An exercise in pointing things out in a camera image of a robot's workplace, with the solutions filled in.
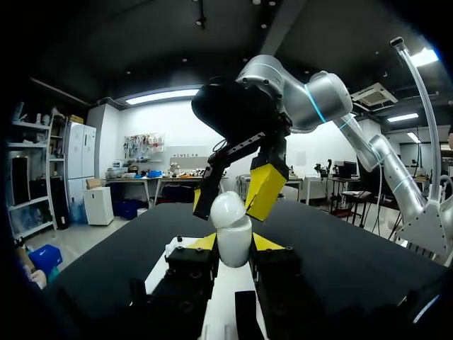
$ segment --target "blue crate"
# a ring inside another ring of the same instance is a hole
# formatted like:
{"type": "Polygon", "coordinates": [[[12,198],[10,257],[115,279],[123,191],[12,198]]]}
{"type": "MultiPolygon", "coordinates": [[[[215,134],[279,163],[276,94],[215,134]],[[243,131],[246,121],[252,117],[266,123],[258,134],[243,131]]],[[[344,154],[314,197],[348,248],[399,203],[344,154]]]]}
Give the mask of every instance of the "blue crate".
{"type": "Polygon", "coordinates": [[[36,269],[43,271],[46,276],[49,276],[54,268],[63,262],[61,251],[50,244],[32,251],[28,257],[30,257],[36,269]]]}

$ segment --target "bolt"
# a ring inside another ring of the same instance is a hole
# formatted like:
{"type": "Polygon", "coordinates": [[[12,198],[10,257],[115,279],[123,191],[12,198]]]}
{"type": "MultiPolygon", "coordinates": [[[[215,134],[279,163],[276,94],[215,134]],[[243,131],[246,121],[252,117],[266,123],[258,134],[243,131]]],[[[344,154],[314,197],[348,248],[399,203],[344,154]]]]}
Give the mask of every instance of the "bolt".
{"type": "Polygon", "coordinates": [[[193,304],[189,301],[182,301],[182,303],[179,304],[179,308],[184,312],[184,313],[189,313],[193,309],[193,304]]]}
{"type": "Polygon", "coordinates": [[[201,278],[201,271],[191,271],[189,275],[191,278],[201,278]]]}

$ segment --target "ceiling light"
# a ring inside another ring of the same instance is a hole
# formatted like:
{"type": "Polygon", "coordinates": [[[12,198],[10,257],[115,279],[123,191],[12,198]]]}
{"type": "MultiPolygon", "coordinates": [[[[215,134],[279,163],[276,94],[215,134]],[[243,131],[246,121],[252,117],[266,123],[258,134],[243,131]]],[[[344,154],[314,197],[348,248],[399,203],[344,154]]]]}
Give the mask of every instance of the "ceiling light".
{"type": "Polygon", "coordinates": [[[197,94],[198,89],[191,90],[178,90],[178,91],[169,91],[161,93],[153,93],[147,96],[136,97],[132,99],[127,99],[126,103],[130,105],[146,103],[147,101],[159,101],[161,99],[170,99],[170,98],[179,98],[179,97],[192,97],[197,94]]]}
{"type": "Polygon", "coordinates": [[[427,50],[426,48],[423,48],[422,52],[411,56],[411,60],[415,67],[419,67],[431,62],[436,62],[439,58],[434,50],[427,50]]]}
{"type": "Polygon", "coordinates": [[[409,113],[408,115],[398,115],[396,117],[387,118],[387,120],[389,122],[398,122],[400,120],[414,119],[414,118],[418,118],[417,113],[409,113]]]}
{"type": "Polygon", "coordinates": [[[415,136],[415,133],[413,132],[408,132],[408,136],[417,144],[420,144],[421,141],[415,136]]]}

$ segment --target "black table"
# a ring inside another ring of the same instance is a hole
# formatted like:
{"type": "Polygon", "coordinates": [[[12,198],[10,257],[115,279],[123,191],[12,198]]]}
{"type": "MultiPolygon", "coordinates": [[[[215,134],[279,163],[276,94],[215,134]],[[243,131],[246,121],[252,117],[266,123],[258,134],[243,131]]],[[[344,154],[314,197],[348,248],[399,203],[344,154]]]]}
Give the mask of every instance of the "black table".
{"type": "MultiPolygon", "coordinates": [[[[128,305],[129,278],[144,280],[173,237],[203,237],[214,231],[210,221],[192,216],[192,209],[189,204],[162,204],[140,215],[64,269],[43,290],[45,297],[63,317],[56,303],[59,287],[92,317],[128,305]]],[[[332,312],[351,304],[370,310],[397,303],[408,290],[446,270],[303,203],[277,201],[266,222],[253,221],[253,230],[294,247],[302,258],[302,273],[332,312]]]]}

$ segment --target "desk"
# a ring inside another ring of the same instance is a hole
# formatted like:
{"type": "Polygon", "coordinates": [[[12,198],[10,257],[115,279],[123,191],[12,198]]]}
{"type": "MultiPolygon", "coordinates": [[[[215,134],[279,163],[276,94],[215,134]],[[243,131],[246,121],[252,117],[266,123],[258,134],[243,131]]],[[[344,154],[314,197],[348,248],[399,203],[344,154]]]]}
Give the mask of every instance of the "desk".
{"type": "MultiPolygon", "coordinates": [[[[248,185],[247,183],[250,182],[250,176],[242,176],[241,181],[245,179],[246,181],[246,197],[248,192],[248,185]]],[[[289,178],[289,180],[285,183],[286,186],[290,186],[291,188],[297,189],[297,202],[300,202],[300,195],[302,194],[302,184],[304,183],[303,178],[289,178]]]]}
{"type": "MultiPolygon", "coordinates": [[[[359,227],[363,228],[365,226],[364,216],[365,216],[365,210],[367,209],[367,203],[377,204],[377,197],[374,197],[374,194],[369,193],[367,191],[364,191],[360,194],[342,193],[342,195],[354,203],[355,209],[354,209],[354,213],[352,216],[352,224],[355,224],[355,216],[357,215],[357,207],[358,207],[359,203],[363,203],[363,211],[362,211],[362,216],[360,218],[360,224],[359,224],[359,227]]],[[[385,207],[385,208],[390,208],[393,210],[399,210],[399,206],[398,206],[398,203],[396,202],[396,200],[392,200],[392,201],[384,200],[383,202],[381,202],[381,206],[385,207]]]]}
{"type": "Polygon", "coordinates": [[[152,208],[151,202],[149,202],[149,190],[148,190],[148,181],[152,181],[157,178],[115,178],[115,179],[106,179],[107,183],[142,183],[144,185],[144,194],[147,198],[148,209],[152,208]]]}
{"type": "MultiPolygon", "coordinates": [[[[220,180],[219,189],[220,189],[221,193],[225,192],[222,180],[226,179],[226,178],[227,177],[222,177],[222,179],[220,180]]],[[[185,178],[179,178],[179,177],[176,177],[176,178],[173,178],[173,177],[168,177],[168,178],[158,177],[156,179],[157,179],[157,186],[156,186],[156,194],[154,195],[154,197],[155,197],[154,206],[156,206],[157,198],[159,197],[159,193],[160,193],[160,190],[161,190],[161,187],[162,187],[162,183],[164,183],[164,185],[165,185],[165,183],[170,183],[170,182],[171,183],[173,183],[173,182],[176,182],[176,183],[199,182],[199,181],[202,180],[202,177],[201,176],[191,176],[191,177],[185,177],[185,178]]]]}
{"type": "MultiPolygon", "coordinates": [[[[176,177],[176,178],[173,178],[173,177],[168,177],[168,178],[153,177],[153,178],[141,178],[141,179],[140,178],[115,178],[115,179],[106,179],[105,181],[107,183],[143,183],[144,184],[144,194],[145,194],[145,197],[147,198],[147,202],[148,202],[148,209],[151,209],[152,207],[156,206],[157,197],[159,196],[159,193],[160,193],[160,190],[161,190],[161,187],[162,187],[162,183],[168,183],[168,182],[175,182],[175,183],[199,182],[199,181],[201,181],[201,179],[202,179],[201,176],[191,176],[191,177],[187,177],[187,178],[179,178],[179,177],[176,177]],[[151,203],[149,201],[149,198],[150,198],[149,189],[148,189],[149,181],[157,181],[156,192],[154,194],[154,202],[153,203],[151,203]]],[[[224,185],[222,183],[222,180],[219,183],[219,189],[220,189],[221,193],[224,193],[225,190],[224,190],[224,185]]]]}
{"type": "MultiPolygon", "coordinates": [[[[59,288],[90,317],[129,305],[129,279],[145,280],[165,244],[179,234],[203,237],[214,232],[211,221],[192,212],[191,204],[160,204],[128,222],[49,283],[42,291],[46,302],[64,319],[66,328],[75,330],[57,302],[59,288]]],[[[302,274],[327,313],[351,305],[370,311],[396,304],[409,290],[432,282],[447,270],[346,221],[289,200],[277,201],[264,223],[254,220],[253,231],[293,246],[302,258],[302,274]]]]}
{"type": "Polygon", "coordinates": [[[341,191],[343,192],[343,191],[345,191],[345,187],[346,187],[346,190],[348,189],[348,184],[349,183],[359,183],[360,180],[359,179],[352,179],[352,178],[338,178],[338,177],[333,177],[333,178],[329,178],[328,177],[328,180],[333,182],[332,196],[331,196],[331,214],[335,215],[337,217],[346,217],[346,216],[343,216],[343,212],[346,211],[346,210],[345,209],[340,209],[338,207],[339,202],[341,200],[340,184],[342,186],[342,190],[341,191]],[[337,195],[335,195],[335,183],[338,183],[338,194],[337,195]],[[333,201],[335,201],[335,200],[336,200],[337,203],[336,203],[335,210],[334,210],[333,209],[333,201]]]}

